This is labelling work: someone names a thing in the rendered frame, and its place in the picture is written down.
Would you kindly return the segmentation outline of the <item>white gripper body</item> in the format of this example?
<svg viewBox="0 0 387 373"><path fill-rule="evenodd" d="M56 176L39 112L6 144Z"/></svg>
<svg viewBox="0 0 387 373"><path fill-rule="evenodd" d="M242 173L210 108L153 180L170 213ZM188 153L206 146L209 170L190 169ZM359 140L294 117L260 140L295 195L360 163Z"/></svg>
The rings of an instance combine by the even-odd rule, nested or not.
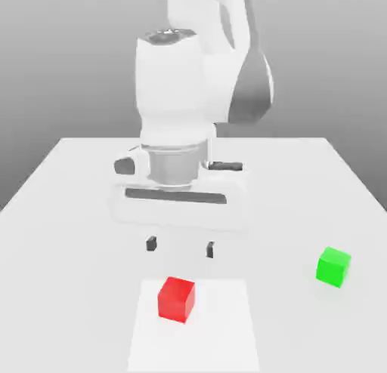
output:
<svg viewBox="0 0 387 373"><path fill-rule="evenodd" d="M184 186L167 186L142 174L116 175L110 212L126 223L244 230L249 216L249 172L199 170Z"/></svg>

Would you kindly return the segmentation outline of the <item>small red cube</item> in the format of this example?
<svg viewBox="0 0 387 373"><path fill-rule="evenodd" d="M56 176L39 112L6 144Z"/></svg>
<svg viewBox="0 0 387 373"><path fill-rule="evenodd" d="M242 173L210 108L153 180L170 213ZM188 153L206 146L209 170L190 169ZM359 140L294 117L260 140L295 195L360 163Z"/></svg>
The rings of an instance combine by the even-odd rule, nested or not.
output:
<svg viewBox="0 0 387 373"><path fill-rule="evenodd" d="M194 282L169 276L157 295L158 314L164 319L185 323L195 298Z"/></svg>

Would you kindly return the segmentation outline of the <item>small green cube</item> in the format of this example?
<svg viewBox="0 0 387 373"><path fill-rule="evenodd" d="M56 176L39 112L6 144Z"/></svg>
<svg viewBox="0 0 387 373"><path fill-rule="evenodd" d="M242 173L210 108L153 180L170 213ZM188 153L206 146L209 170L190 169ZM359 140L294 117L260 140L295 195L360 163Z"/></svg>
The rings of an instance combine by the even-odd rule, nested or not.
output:
<svg viewBox="0 0 387 373"><path fill-rule="evenodd" d="M351 264L351 255L332 247L326 247L319 257L316 279L341 288Z"/></svg>

